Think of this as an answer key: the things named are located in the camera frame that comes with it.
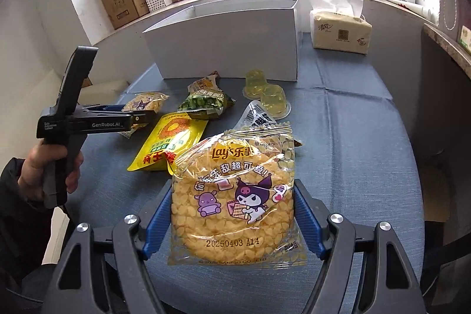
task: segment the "tissue paper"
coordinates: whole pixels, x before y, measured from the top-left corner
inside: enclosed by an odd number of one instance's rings
[[[363,0],[310,0],[314,48],[366,54],[371,24],[361,19]]]

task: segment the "silver screw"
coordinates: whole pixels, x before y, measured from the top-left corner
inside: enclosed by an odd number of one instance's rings
[[[380,229],[388,231],[388,230],[391,229],[391,224],[389,222],[386,222],[386,221],[381,221],[380,222]]]
[[[343,221],[343,216],[338,213],[334,213],[333,215],[330,216],[330,220],[332,222],[335,222],[336,224],[340,224],[340,222]]]
[[[137,216],[136,215],[127,215],[124,218],[124,222],[127,223],[128,225],[131,225],[137,221]]]
[[[86,232],[89,226],[86,222],[82,222],[77,225],[77,232]]]

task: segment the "jelly cup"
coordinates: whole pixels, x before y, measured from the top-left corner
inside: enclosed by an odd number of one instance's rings
[[[263,71],[253,69],[246,73],[246,86],[243,89],[243,95],[250,100],[260,99],[262,89],[267,85],[267,80]]]
[[[291,104],[286,100],[284,90],[277,84],[267,84],[260,97],[260,102],[275,119],[282,119],[291,112]]]

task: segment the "shelf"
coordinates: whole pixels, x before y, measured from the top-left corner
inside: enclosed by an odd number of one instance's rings
[[[423,31],[443,48],[471,79],[471,55],[452,38],[434,26],[424,23]]]

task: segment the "purple cartoon character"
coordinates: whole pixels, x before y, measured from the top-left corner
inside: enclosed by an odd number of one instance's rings
[[[216,199],[217,192],[218,191],[204,192],[195,196],[195,199],[198,200],[198,212],[200,212],[201,217],[221,213],[221,204]]]
[[[265,213],[267,209],[265,203],[270,198],[270,188],[271,173],[257,185],[246,184],[238,179],[235,198],[239,204],[248,206],[242,209],[243,213],[248,213],[250,216],[248,224],[260,220],[261,215]]]

